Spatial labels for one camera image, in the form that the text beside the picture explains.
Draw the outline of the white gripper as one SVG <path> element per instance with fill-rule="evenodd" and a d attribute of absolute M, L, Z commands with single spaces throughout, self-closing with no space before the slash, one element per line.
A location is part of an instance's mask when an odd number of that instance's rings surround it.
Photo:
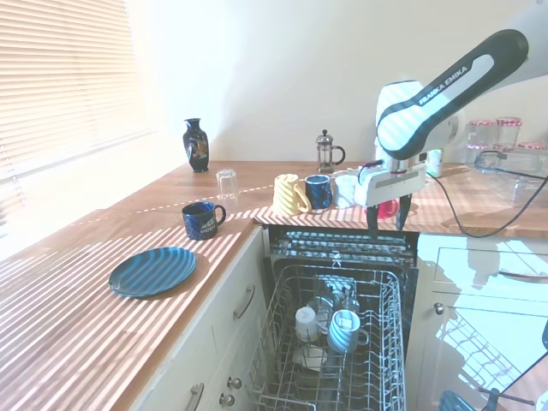
<path fill-rule="evenodd" d="M 354 202 L 367 207 L 366 220 L 369 236 L 378 237 L 378 205 L 399 199 L 396 228 L 403 231 L 413 193 L 419 192 L 426 182 L 426 167 L 418 164 L 403 174 L 392 174 L 384 167 L 362 167 L 354 186 Z"/>

